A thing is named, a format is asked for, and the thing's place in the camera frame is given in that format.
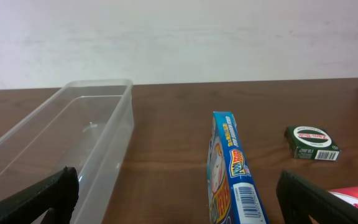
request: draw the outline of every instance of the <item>blue box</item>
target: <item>blue box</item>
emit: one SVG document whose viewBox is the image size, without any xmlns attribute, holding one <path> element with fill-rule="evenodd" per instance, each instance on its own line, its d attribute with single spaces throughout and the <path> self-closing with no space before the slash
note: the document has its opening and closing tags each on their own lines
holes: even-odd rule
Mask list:
<svg viewBox="0 0 358 224">
<path fill-rule="evenodd" d="M 214 112 L 207 161 L 211 223 L 269 223 L 231 112 Z"/>
</svg>

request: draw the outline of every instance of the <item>white barcode label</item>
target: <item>white barcode label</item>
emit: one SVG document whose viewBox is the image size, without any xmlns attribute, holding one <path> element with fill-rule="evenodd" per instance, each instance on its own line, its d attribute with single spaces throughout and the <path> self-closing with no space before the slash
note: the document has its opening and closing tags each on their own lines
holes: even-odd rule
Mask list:
<svg viewBox="0 0 358 224">
<path fill-rule="evenodd" d="M 241 224 L 266 223 L 255 188 L 250 183 L 233 185 Z"/>
<path fill-rule="evenodd" d="M 315 159 L 335 161 L 339 152 L 332 152 L 327 150 L 318 150 Z"/>
</svg>

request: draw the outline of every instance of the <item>brown tabletop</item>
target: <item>brown tabletop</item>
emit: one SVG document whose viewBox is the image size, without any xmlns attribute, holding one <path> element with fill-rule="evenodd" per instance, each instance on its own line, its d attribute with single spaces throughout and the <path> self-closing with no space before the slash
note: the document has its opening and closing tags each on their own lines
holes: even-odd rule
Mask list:
<svg viewBox="0 0 358 224">
<path fill-rule="evenodd" d="M 57 89 L 0 90 L 0 136 Z M 271 223 L 275 188 L 292 170 L 324 189 L 358 186 L 358 78 L 137 85 L 135 129 L 104 223 L 209 223 L 206 159 L 213 111 L 232 111 Z M 326 128 L 336 162 L 292 159 L 289 125 Z"/>
</svg>

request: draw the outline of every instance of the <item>clear plastic container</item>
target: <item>clear plastic container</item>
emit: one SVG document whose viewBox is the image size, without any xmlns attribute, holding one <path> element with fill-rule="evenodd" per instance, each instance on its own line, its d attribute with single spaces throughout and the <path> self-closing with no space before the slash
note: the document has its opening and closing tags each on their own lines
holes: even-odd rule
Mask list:
<svg viewBox="0 0 358 224">
<path fill-rule="evenodd" d="M 0 138 L 0 200 L 75 167 L 71 223 L 101 223 L 132 131 L 132 82 L 71 82 Z"/>
</svg>

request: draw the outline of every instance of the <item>green box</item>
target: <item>green box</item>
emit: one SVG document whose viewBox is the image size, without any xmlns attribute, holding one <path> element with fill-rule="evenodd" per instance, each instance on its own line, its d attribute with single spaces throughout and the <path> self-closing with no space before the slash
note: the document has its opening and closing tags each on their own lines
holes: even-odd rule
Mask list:
<svg viewBox="0 0 358 224">
<path fill-rule="evenodd" d="M 336 161 L 341 153 L 325 129 L 289 126 L 284 135 L 295 159 Z"/>
</svg>

